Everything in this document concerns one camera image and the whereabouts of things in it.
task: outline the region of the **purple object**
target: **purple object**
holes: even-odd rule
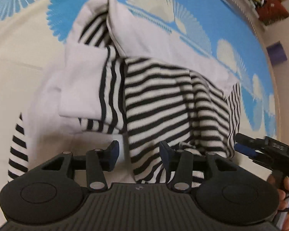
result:
[[[280,64],[287,60],[286,53],[280,41],[274,43],[271,46],[268,46],[267,52],[269,54],[272,65]]]

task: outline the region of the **red cushion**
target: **red cushion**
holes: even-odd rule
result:
[[[265,25],[270,25],[276,21],[281,21],[289,17],[289,12],[279,0],[266,0],[261,8],[257,8],[259,20]]]

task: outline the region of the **black and white striped fabric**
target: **black and white striped fabric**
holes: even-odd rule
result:
[[[120,58],[106,25],[107,8],[102,9],[83,29],[79,43],[99,48],[106,47],[108,58],[103,68],[99,99],[102,108],[101,120],[79,119],[82,130],[105,134],[126,131],[123,101],[124,59]]]
[[[8,181],[12,181],[18,176],[28,171],[27,145],[25,142],[25,132],[22,122],[22,114],[19,115],[15,127],[15,133],[10,148],[8,160]]]
[[[197,72],[153,58],[121,58],[106,25],[107,8],[90,20],[79,43],[106,48],[99,88],[100,119],[79,118],[82,131],[129,136],[130,157],[137,182],[165,183],[159,142],[179,146],[196,155],[206,151],[234,155],[234,137],[240,122],[240,86],[226,98],[222,90]],[[10,152],[9,181],[25,173],[28,165],[22,117]],[[193,172],[193,187],[203,173]]]
[[[228,98],[197,72],[152,58],[126,59],[125,103],[130,156],[137,182],[167,182],[159,142],[201,155],[234,154],[240,121],[240,88]],[[193,186],[203,174],[193,173]]]

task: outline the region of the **ribbed black plastic surface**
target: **ribbed black plastic surface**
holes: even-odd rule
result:
[[[269,222],[235,227],[203,214],[187,194],[165,184],[115,183],[105,193],[90,194],[78,212],[43,226],[6,223],[0,231],[277,231]]]

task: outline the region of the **circular black pad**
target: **circular black pad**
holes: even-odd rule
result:
[[[73,213],[82,202],[81,187],[58,171],[40,170],[9,182],[0,192],[7,218],[46,224]]]
[[[270,220],[279,205],[278,192],[269,183],[238,171],[221,172],[205,181],[195,197],[209,216],[236,225]]]

